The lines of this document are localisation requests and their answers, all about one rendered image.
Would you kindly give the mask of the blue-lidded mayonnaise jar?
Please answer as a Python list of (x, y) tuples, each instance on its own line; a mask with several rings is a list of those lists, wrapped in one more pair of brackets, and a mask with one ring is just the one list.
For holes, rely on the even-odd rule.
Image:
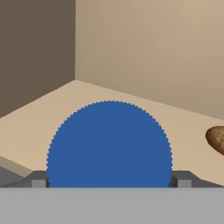
[(71, 114), (47, 155), (50, 187), (167, 187), (172, 149), (159, 122), (121, 101), (100, 101)]

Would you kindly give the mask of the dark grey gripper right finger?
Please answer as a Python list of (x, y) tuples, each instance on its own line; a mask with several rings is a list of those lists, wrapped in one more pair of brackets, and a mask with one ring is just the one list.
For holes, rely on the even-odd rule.
[(203, 188), (221, 187), (221, 185), (201, 179), (190, 171), (173, 171), (169, 187)]

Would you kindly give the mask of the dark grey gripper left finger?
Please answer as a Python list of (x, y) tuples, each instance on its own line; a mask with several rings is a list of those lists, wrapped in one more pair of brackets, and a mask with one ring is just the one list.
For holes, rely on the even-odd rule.
[(33, 171), (27, 177), (10, 184), (10, 187), (46, 188), (49, 186), (46, 171)]

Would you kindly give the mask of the brown potato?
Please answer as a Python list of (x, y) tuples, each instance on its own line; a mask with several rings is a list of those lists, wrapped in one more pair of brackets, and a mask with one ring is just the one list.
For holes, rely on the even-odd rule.
[(224, 156), (224, 126), (214, 126), (206, 131), (208, 144)]

